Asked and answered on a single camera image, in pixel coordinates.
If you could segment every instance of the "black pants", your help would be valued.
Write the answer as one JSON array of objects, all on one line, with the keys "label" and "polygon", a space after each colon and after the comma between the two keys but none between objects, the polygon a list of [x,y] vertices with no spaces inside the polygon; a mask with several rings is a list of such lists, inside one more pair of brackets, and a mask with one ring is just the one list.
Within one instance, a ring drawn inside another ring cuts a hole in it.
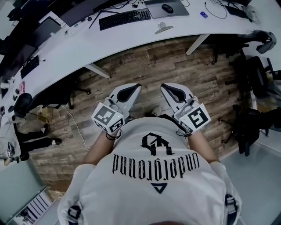
[{"label": "black pants", "polygon": [[160,116],[156,116],[155,114],[146,114],[145,115],[146,117],[158,117],[158,118],[163,118],[163,119],[166,119],[166,120],[170,120],[172,121],[174,124],[177,125],[177,127],[179,129],[181,129],[183,132],[186,132],[186,130],[181,126],[179,125],[175,119],[173,119],[172,117],[168,116],[167,114],[163,114],[163,115],[160,115]]},{"label": "black pants", "polygon": [[[53,140],[51,138],[42,138],[45,134],[42,131],[29,132],[28,134],[17,133],[17,138],[19,146],[21,148],[21,155],[33,151],[35,149],[45,148],[52,144]],[[27,142],[29,140],[42,138],[40,140]]]}]

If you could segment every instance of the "triangle logo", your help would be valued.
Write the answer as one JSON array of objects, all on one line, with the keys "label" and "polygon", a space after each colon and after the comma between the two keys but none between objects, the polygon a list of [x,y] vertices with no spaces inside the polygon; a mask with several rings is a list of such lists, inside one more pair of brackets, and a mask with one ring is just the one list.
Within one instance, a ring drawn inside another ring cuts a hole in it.
[{"label": "triangle logo", "polygon": [[161,183],[161,184],[155,184],[151,183],[151,185],[155,188],[155,190],[159,193],[162,194],[164,189],[167,187],[167,183]]}]

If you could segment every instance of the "cardboard box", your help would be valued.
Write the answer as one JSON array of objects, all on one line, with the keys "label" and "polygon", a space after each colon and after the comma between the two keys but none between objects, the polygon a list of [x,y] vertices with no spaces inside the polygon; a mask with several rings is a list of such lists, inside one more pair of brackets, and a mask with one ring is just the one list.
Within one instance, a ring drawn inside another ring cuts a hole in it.
[{"label": "cardboard box", "polygon": [[39,106],[37,115],[39,115],[37,119],[41,120],[42,122],[48,123],[46,118],[48,118],[49,122],[51,122],[53,119],[53,108],[42,108],[42,106]]}]

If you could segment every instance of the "monitor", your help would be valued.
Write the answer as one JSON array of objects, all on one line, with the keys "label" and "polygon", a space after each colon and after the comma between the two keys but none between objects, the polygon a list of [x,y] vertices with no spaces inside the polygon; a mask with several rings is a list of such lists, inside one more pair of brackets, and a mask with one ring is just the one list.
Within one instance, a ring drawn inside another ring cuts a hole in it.
[{"label": "monitor", "polygon": [[73,26],[86,17],[121,2],[124,0],[56,0],[49,9],[68,26]]},{"label": "monitor", "polygon": [[244,6],[249,5],[252,0],[231,0],[230,2],[238,3]]},{"label": "monitor", "polygon": [[27,40],[27,44],[39,47],[47,39],[51,37],[51,33],[56,33],[61,29],[61,25],[56,22],[53,18],[46,18],[36,30],[32,33],[30,38]]},{"label": "monitor", "polygon": [[4,57],[0,76],[13,77],[21,69],[28,58],[37,50],[36,47],[25,44],[15,57]]}]

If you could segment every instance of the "wooden floor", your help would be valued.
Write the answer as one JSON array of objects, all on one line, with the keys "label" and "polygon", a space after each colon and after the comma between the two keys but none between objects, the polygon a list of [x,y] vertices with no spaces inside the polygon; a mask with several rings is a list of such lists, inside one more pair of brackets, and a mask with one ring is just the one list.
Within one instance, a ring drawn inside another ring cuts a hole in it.
[{"label": "wooden floor", "polygon": [[[136,47],[96,62],[97,66],[108,71],[111,79],[102,78],[87,69],[81,69],[81,87],[90,88],[92,94],[76,92],[74,110],[70,110],[78,123],[86,144],[90,147],[99,130],[90,119],[99,101],[109,96],[112,90],[125,83],[140,83],[140,97],[132,109],[132,116],[140,118],[156,105],[161,105],[163,113],[171,115],[160,91],[162,83],[174,82],[186,85],[204,103],[212,121],[204,128],[204,134],[217,156],[237,148],[232,140],[226,139],[231,127],[218,122],[218,118],[234,119],[232,105],[239,97],[237,85],[226,86],[227,80],[235,78],[228,60],[220,55],[215,65],[213,49],[201,45],[192,55],[185,54],[197,37],[183,37],[160,41]],[[28,115],[27,122],[18,125],[21,132],[38,130],[43,123],[36,116]],[[50,146],[31,152],[38,173],[47,185],[57,180],[72,179],[73,171],[79,165],[87,150],[70,115],[64,108],[54,110],[50,123],[50,137],[60,137],[60,146]]]}]

